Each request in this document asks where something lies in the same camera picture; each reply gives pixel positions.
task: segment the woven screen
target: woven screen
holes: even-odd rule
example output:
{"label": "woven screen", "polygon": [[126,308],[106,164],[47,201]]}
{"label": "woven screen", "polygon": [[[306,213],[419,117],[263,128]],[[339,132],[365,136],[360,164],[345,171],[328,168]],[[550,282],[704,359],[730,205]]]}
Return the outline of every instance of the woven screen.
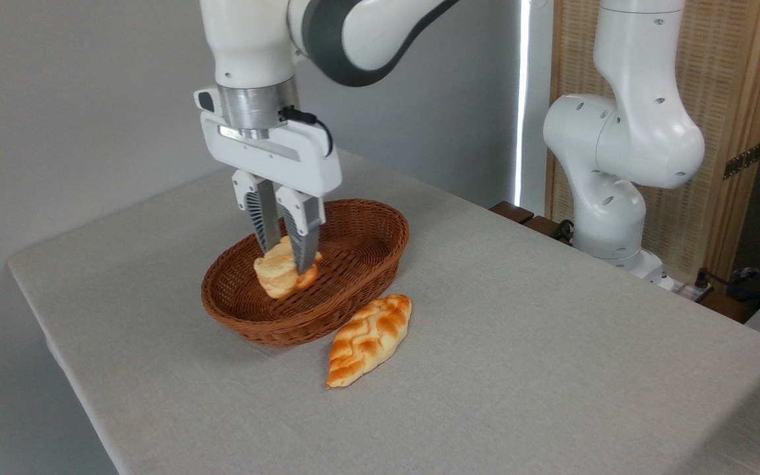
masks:
{"label": "woven screen", "polygon": [[[639,187],[647,202],[643,247],[668,267],[694,273],[703,264],[714,212],[712,183],[722,179],[730,157],[720,156],[726,121],[733,120],[730,97],[747,60],[742,45],[751,35],[751,0],[689,0],[682,21],[676,76],[685,108],[703,130],[706,156],[699,174],[675,190]],[[591,93],[612,96],[594,68],[594,37],[599,0],[557,2],[555,96]],[[570,219],[573,203],[567,178],[553,168],[552,219]]]}

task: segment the white wall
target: white wall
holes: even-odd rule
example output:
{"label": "white wall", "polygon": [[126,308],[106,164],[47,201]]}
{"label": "white wall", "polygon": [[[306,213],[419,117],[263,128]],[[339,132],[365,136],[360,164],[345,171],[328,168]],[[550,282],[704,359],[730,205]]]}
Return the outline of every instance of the white wall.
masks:
{"label": "white wall", "polygon": [[[481,205],[508,199],[509,4],[462,0],[364,90],[302,64],[303,108],[347,150]],[[216,170],[192,101],[211,78],[197,2],[0,0],[0,473],[113,472],[5,261]]]}

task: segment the bread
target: bread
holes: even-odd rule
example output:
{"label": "bread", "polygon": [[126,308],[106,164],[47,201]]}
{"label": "bread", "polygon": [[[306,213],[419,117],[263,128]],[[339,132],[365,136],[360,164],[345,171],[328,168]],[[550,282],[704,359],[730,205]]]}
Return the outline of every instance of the bread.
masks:
{"label": "bread", "polygon": [[313,285],[319,277],[319,262],[322,255],[316,253],[313,267],[298,276],[298,266],[292,255],[292,244],[289,236],[280,238],[280,243],[272,247],[265,256],[254,261],[254,271],[257,280],[271,298],[287,298],[299,290]]}
{"label": "bread", "polygon": [[340,328],[330,348],[327,387],[344,387],[391,358],[410,324],[412,301],[403,295],[372,300]]}

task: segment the metal hinge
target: metal hinge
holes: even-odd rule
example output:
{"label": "metal hinge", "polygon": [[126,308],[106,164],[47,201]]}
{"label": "metal hinge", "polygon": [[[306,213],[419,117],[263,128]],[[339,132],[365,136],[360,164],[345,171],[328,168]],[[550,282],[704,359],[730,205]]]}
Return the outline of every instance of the metal hinge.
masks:
{"label": "metal hinge", "polygon": [[729,162],[726,163],[726,171],[723,173],[723,180],[728,180],[734,175],[739,174],[743,170],[749,168],[753,163],[758,163],[758,160],[760,160],[760,144],[729,160]]}

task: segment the braided bread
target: braided bread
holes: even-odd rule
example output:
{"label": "braided bread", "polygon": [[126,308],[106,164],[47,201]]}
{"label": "braided bread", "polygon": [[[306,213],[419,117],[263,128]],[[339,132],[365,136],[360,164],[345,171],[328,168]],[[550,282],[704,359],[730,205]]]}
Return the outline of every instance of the braided bread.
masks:
{"label": "braided bread", "polygon": [[330,348],[327,387],[344,387],[391,358],[406,336],[412,301],[403,295],[372,300],[340,328]]}

